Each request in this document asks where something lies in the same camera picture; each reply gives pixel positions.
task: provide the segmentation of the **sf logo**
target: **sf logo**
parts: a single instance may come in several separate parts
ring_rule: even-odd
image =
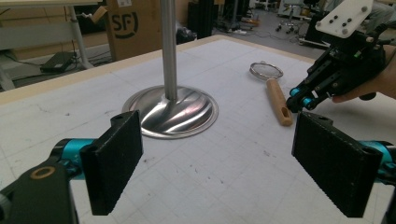
[[[113,15],[111,20],[116,31],[116,38],[125,39],[134,36],[138,28],[138,19],[135,12],[130,14]]]

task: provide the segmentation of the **white table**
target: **white table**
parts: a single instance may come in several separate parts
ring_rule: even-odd
[[[18,7],[68,7],[70,22],[18,27],[0,27],[0,50],[59,43],[76,39],[81,65],[92,68],[89,63],[74,6],[95,5],[102,0],[0,0],[0,9]],[[15,88],[9,75],[0,66],[0,86],[6,91]]]
[[[393,187],[375,184],[364,218],[346,218],[291,156],[295,124],[278,124],[248,71],[259,61],[280,67],[287,93],[313,60],[221,35],[177,49],[178,84],[213,96],[218,120],[185,139],[143,137],[145,153],[108,217],[93,217],[85,183],[71,181],[81,223],[380,223]],[[0,189],[58,141],[97,138],[132,94],[161,84],[156,51],[0,93]],[[358,140],[396,140],[396,104],[386,97],[326,101],[314,112]]]

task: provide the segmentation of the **wooden handle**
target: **wooden handle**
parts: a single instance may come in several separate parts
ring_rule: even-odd
[[[291,118],[291,113],[286,106],[286,99],[279,87],[279,84],[274,78],[268,79],[266,83],[272,107],[276,113],[277,119],[281,125],[290,126],[293,123],[293,120]]]

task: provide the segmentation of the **human hand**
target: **human hand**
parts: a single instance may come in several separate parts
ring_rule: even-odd
[[[384,50],[387,61],[391,61],[378,76],[366,81],[344,95],[334,96],[332,101],[335,103],[342,103],[372,92],[380,92],[388,97],[396,99],[396,57],[392,57],[396,47],[385,45]]]

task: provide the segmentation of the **round metal base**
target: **round metal base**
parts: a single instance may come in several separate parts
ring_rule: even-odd
[[[209,128],[219,107],[207,93],[177,87],[177,100],[165,97],[164,86],[142,90],[124,104],[122,112],[139,110],[142,134],[162,139],[188,137]]]

